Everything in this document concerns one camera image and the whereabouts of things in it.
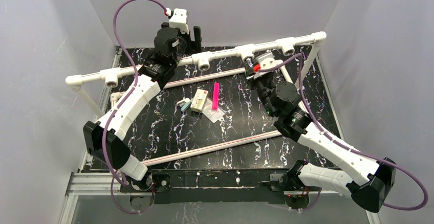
white box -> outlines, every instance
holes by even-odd
[[[198,89],[196,94],[193,97],[193,101],[191,102],[190,109],[192,111],[196,111],[198,113],[202,113],[203,108],[205,107],[206,98],[208,97],[208,91]]]

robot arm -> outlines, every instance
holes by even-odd
[[[102,135],[107,126],[105,143],[110,164],[138,181],[145,176],[147,167],[131,155],[122,141],[140,111],[174,76],[183,55],[202,50],[200,28],[193,28],[195,40],[191,40],[185,9],[175,9],[169,18],[168,23],[161,25],[154,39],[154,48],[138,70],[137,85],[130,86],[127,94],[96,123],[88,121],[83,128],[88,153],[106,163]]]
[[[257,91],[267,114],[278,118],[274,126],[283,136],[317,151],[341,169],[326,169],[298,161],[282,182],[295,189],[315,186],[336,191],[350,196],[362,208],[378,212],[394,183],[395,169],[354,154],[332,142],[325,133],[338,143],[355,150],[323,127],[323,131],[320,131],[312,123],[301,103],[301,95],[292,82],[281,82],[275,86],[272,83],[273,72],[258,71],[261,68],[269,70],[280,63],[281,60],[274,60],[271,53],[256,57],[247,77],[251,80],[252,89]]]

light blue object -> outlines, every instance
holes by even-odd
[[[191,106],[191,101],[185,103],[182,107],[181,107],[181,111],[185,112],[189,107]]]

white wall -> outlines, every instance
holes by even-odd
[[[109,68],[114,44],[89,0],[0,0],[0,46],[0,222],[57,223],[94,117],[64,79]]]
[[[90,0],[113,42],[112,20],[126,0]],[[166,7],[185,8],[188,24],[202,28],[204,46],[272,41],[321,31],[338,0],[159,0]],[[154,45],[160,24],[167,21],[160,7],[134,2],[119,15],[118,29],[127,47]]]
[[[434,0],[340,0],[325,27],[321,65],[350,144],[413,172],[434,196]],[[387,203],[422,192],[398,172]],[[382,223],[432,223],[426,208],[383,207]]]

pink highlighter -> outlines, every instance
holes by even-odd
[[[217,110],[219,108],[219,91],[220,84],[214,82],[214,91],[212,92],[212,110]]]

